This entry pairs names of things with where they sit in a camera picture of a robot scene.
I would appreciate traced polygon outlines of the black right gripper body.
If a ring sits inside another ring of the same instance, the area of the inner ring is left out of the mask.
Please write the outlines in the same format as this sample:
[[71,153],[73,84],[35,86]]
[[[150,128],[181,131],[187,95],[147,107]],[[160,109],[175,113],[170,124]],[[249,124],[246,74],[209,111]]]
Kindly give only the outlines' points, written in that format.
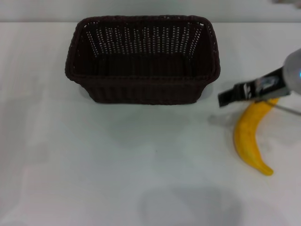
[[251,100],[268,100],[290,95],[283,76],[283,67],[251,82]]

